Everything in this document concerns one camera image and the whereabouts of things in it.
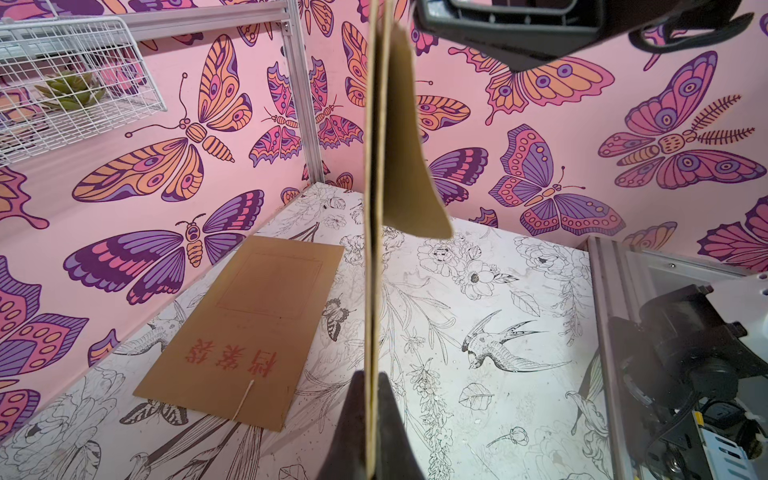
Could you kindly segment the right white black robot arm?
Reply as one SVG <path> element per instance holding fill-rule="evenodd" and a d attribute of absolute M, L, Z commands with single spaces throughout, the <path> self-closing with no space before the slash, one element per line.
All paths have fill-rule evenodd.
<path fill-rule="evenodd" d="M 584 453 L 610 475 L 609 439 L 655 476 L 705 479 L 700 417 L 767 372 L 765 127 L 716 129 L 767 74 L 731 49 L 754 21 L 734 1 L 421 1 L 418 32 L 486 73 L 493 113 L 517 118 L 432 165 L 445 202 L 491 200 L 515 219 L 528 273 L 560 287 L 568 342 L 595 292 L 600 347 L 567 393 Z"/>

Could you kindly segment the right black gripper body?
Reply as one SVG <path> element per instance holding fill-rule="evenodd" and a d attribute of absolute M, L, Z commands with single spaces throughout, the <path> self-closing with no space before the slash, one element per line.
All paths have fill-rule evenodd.
<path fill-rule="evenodd" d="M 664 55 L 709 47 L 743 33 L 754 15 L 737 1 L 419 1 L 418 30 L 523 72 L 626 36 Z"/>

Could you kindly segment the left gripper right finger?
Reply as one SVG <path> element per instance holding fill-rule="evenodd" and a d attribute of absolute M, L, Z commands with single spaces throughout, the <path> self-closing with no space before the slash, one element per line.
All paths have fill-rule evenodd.
<path fill-rule="evenodd" d="M 424 480 L 386 373 L 378 376 L 377 478 Z"/>

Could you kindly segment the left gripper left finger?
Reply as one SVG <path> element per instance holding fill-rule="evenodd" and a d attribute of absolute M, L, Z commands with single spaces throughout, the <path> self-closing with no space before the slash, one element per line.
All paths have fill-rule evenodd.
<path fill-rule="evenodd" d="M 356 371 L 350 381 L 328 454 L 318 480 L 363 480 L 366 478 L 364 372 Z"/>

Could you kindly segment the kraft file bag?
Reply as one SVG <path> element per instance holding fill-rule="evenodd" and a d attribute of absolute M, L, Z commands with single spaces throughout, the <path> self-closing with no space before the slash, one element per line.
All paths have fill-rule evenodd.
<path fill-rule="evenodd" d="M 365 467 L 377 469 L 378 377 L 383 229 L 421 238 L 449 239 L 453 229 L 425 163 L 416 111 L 413 50 L 395 21 L 394 5 L 376 1 L 370 11 L 366 87 L 364 240 Z"/>
<path fill-rule="evenodd" d="M 282 431 L 343 252 L 249 237 L 135 396 Z"/>

